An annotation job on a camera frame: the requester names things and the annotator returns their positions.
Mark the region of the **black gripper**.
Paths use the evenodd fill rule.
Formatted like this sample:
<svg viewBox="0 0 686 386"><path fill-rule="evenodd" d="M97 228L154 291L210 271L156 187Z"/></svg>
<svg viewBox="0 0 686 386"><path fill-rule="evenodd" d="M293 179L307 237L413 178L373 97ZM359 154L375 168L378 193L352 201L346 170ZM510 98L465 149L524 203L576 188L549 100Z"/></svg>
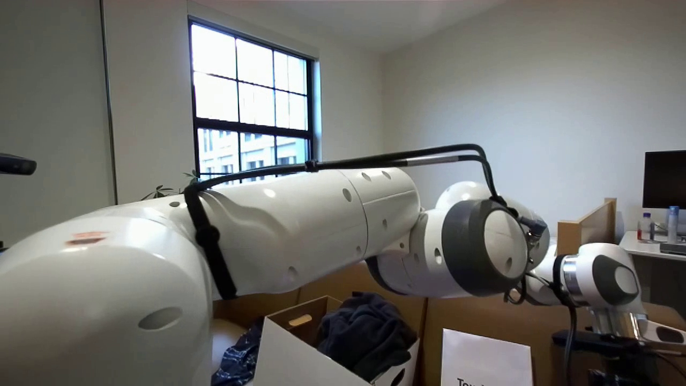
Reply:
<svg viewBox="0 0 686 386"><path fill-rule="evenodd" d="M686 350L682 328L634 316L628 317L628 326L628 337L588 330L573 335L573 352L602 358L602 368L588 370L586 386L661 386L657 362L680 372L672 356L682 356Z"/></svg>

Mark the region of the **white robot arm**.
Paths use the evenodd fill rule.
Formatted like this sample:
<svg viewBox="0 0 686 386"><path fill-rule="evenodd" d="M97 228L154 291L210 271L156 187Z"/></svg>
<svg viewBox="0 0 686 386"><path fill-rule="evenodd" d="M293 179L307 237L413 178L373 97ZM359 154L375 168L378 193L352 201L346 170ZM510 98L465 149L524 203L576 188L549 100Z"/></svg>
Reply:
<svg viewBox="0 0 686 386"><path fill-rule="evenodd" d="M597 330L657 330L625 251L550 248L546 222L478 182L420 203L400 170L341 170L103 208L0 257L0 386L210 386L216 298L282 294L367 263L396 291L573 302Z"/></svg>

